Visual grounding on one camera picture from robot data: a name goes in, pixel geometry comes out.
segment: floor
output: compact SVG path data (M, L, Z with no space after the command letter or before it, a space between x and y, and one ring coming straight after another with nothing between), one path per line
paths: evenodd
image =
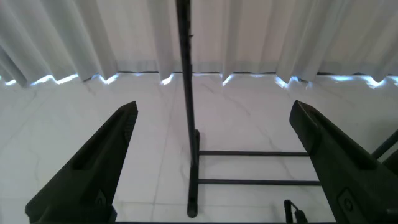
M288 85L274 75L193 77L200 150L304 151L289 124L294 100L316 107L372 152L398 127L398 86L387 78L317 77ZM121 105L139 115L114 206L119 221L284 222L291 199L311 222L333 221L320 187L201 185L199 214L186 215L190 153L181 74L123 73L28 88L0 83L0 223L28 223L26 203ZM204 157L200 177L317 180L308 158Z

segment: metal bar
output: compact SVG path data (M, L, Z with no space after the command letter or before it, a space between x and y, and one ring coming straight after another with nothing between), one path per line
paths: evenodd
M199 151L199 156L305 156L306 152Z
M289 185L289 186L321 186L316 180L228 180L199 179L199 184L243 184L243 185Z
M188 134L191 150L191 163L198 165L199 149L196 148L195 140L195 115L193 112L193 94L192 94L192 65L190 54L190 1L176 0L178 31L180 34L180 49L182 61L182 73L184 82L185 107L187 110Z
M385 140L373 153L372 156L376 159L380 158L387 152L395 143L398 142L398 130L395 131L387 140Z

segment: horizontal metal bar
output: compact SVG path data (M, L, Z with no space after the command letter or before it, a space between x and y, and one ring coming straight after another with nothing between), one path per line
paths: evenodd
M306 152L199 151L199 156L308 156Z
M316 180L228 180L199 179L198 184L243 184L243 185L291 185L291 186L321 186Z

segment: light under curtain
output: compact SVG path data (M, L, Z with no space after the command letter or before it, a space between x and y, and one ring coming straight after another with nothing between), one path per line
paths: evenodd
M398 1L192 1L198 73L398 75ZM174 0L0 1L0 76L24 86L52 75L181 71Z

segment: metal rack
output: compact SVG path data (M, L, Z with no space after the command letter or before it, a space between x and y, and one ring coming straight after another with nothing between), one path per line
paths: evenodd
M244 185L289 185L289 186L321 186L319 181L309 180L231 180L231 179L199 179L200 156L280 156L303 157L306 152L259 152L259 151L200 151L200 133L195 129L192 93L192 65L190 55L190 1L177 0L178 30L183 70L185 106L187 110L188 133L191 151L190 181L188 191L187 214L195 217L198 214L199 184L244 184Z

